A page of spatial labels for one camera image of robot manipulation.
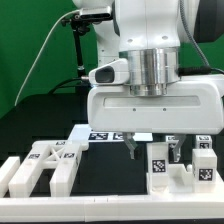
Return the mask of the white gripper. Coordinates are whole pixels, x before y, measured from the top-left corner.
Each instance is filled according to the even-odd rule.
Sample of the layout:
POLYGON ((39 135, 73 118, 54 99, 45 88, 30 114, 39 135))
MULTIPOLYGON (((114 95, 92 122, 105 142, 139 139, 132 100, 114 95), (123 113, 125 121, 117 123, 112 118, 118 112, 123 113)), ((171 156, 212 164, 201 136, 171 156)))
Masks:
POLYGON ((163 96, 133 96, 128 61, 119 59, 89 72, 88 123, 95 131, 123 132, 130 158, 138 158, 134 133, 170 133, 173 159, 181 158, 185 134, 218 134, 224 129, 224 75, 185 76, 163 96))

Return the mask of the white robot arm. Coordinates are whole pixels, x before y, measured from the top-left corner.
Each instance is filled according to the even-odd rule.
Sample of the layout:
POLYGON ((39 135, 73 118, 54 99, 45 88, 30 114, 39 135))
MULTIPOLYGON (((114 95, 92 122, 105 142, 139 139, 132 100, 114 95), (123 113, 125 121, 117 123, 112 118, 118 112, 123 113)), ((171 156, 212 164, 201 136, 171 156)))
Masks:
POLYGON ((73 0, 76 20, 97 34, 98 65, 88 74, 90 127, 119 132, 129 150, 137 133, 218 134, 224 129, 224 74, 182 68, 181 43, 209 41, 202 16, 224 0, 73 0))

